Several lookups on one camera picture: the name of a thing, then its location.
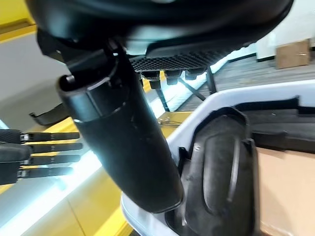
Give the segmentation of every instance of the cardboard box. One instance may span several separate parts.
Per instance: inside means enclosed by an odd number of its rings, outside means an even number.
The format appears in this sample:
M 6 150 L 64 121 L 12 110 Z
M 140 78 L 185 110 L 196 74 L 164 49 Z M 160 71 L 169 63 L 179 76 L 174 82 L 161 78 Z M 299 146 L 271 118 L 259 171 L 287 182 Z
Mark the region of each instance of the cardboard box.
M 310 40 L 281 45 L 276 49 L 278 69 L 309 65 L 311 61 Z
M 315 154 L 258 148 L 260 228 L 271 236 L 315 236 Z

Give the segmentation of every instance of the metal stand leg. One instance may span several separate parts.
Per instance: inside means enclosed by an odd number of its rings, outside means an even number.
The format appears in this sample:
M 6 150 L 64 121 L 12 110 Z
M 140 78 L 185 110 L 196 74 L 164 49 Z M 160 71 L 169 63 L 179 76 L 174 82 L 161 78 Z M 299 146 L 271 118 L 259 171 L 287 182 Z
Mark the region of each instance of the metal stand leg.
M 216 93 L 217 92 L 216 82 L 210 67 L 208 67 L 207 69 L 206 77 L 210 95 Z
M 164 97 L 162 90 L 160 88 L 157 88 L 157 89 L 155 89 L 155 91 L 157 91 L 157 95 L 163 104 L 164 110 L 166 112 L 169 112 L 169 108 L 167 106 L 167 103 L 166 103 L 166 100 L 165 100 L 165 97 Z
M 194 95 L 196 95 L 200 100 L 204 101 L 206 100 L 206 98 L 199 93 L 197 90 L 195 90 L 192 86 L 190 86 L 189 84 L 187 84 L 182 78 L 178 78 L 178 82 L 182 83 L 183 85 L 185 85 L 186 88 L 189 89 L 190 92 L 192 92 Z

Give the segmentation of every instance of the black cylindrical pole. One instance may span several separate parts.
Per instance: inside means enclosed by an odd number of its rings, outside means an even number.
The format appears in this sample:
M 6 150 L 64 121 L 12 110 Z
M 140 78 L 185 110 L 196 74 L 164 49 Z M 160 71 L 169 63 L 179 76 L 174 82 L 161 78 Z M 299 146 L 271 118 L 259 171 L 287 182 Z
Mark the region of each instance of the black cylindrical pole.
M 80 80 L 61 77 L 58 92 L 111 178 L 146 211 L 178 206 L 180 176 L 129 61 L 117 58 L 109 75 Z

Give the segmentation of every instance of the white wall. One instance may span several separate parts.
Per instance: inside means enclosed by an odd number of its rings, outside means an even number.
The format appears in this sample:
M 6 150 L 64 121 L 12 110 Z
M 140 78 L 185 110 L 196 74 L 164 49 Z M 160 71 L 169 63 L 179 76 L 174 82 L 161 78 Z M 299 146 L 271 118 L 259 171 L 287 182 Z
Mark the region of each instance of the white wall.
M 232 59 L 240 58 L 240 57 L 247 56 L 253 53 L 256 53 L 255 43 L 249 45 L 248 47 L 241 48 L 237 51 L 231 52 L 229 55 L 227 55 L 226 59 L 232 60 Z
M 274 56 L 277 46 L 306 38 L 315 46 L 315 0 L 295 0 L 288 16 L 256 43 L 257 58 Z
M 34 34 L 0 44 L 0 119 L 15 129 L 33 127 L 28 114 L 60 103 L 56 79 L 68 73 L 63 64 L 42 55 Z

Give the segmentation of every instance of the gray floor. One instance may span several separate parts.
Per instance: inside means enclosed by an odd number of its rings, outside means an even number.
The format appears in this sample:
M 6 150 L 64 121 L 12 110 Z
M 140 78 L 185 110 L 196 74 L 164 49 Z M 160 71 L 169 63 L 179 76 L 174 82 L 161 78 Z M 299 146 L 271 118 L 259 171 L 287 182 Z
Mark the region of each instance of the gray floor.
M 274 60 L 256 62 L 256 57 L 251 57 L 227 63 L 215 74 L 218 91 L 311 79 L 315 79 L 315 59 L 307 66 L 276 69 Z M 203 85 L 199 92 L 205 97 L 209 96 L 206 85 Z M 194 111 L 201 102 L 196 96 L 191 96 L 177 111 Z

